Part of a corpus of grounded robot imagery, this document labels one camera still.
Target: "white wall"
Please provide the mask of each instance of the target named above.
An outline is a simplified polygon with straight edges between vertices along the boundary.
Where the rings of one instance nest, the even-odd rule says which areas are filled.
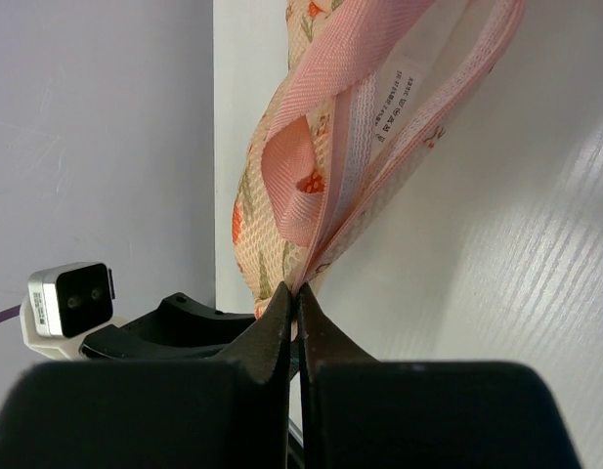
[[[285,75],[285,2],[238,3],[214,10],[217,306],[250,311],[230,214]],[[528,2],[506,57],[319,299],[381,359],[533,366],[603,468],[603,0]]]
[[[77,260],[213,305],[212,132],[211,2],[0,0],[0,311]],[[0,402],[36,359],[0,325]]]

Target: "orange flower print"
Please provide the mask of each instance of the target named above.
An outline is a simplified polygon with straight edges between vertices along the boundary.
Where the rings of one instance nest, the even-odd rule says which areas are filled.
[[[240,206],[238,202],[234,204],[234,214],[232,215],[232,242],[234,246],[238,244],[238,238],[240,237],[240,227],[242,226],[242,213],[240,212]]]
[[[329,114],[324,114],[319,119],[319,125],[314,130],[314,136],[316,138],[322,137],[329,133]]]
[[[323,10],[320,6],[318,6],[316,3],[314,2],[310,2],[310,6],[308,7],[308,15],[310,15],[310,18],[313,20],[314,18],[316,18],[320,13],[325,13],[325,10]]]
[[[323,191],[324,191],[323,176],[321,176],[319,171],[317,171],[315,169],[314,172],[312,173],[312,176],[310,176],[306,180],[304,187],[303,187],[303,192],[316,193],[316,192],[323,192]]]
[[[427,137],[425,140],[422,141],[422,143],[425,144],[428,148],[432,149],[436,146],[436,142],[438,142],[442,138],[442,136],[445,135],[445,133],[445,128],[438,126],[434,131],[434,135],[432,135],[431,137]]]

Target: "camera lens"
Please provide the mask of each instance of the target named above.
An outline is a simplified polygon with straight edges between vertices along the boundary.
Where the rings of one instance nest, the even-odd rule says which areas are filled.
[[[67,304],[69,308],[71,308],[72,310],[76,310],[77,308],[82,306],[82,300],[79,296],[71,296],[68,299]]]
[[[102,299],[102,296],[104,296],[104,291],[101,288],[95,288],[90,296],[93,300],[99,301]]]

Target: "pink bag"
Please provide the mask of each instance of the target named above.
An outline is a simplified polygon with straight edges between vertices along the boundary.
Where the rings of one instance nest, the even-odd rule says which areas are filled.
[[[249,145],[237,263],[259,318],[353,243],[449,131],[523,0],[289,0],[289,74]]]

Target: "purple cable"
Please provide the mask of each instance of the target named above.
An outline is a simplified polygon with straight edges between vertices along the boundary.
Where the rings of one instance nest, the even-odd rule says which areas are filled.
[[[11,320],[12,318],[16,318],[19,315],[20,307],[21,307],[21,305],[13,306],[12,308],[9,308],[6,311],[2,311],[0,313],[0,324],[6,320]]]

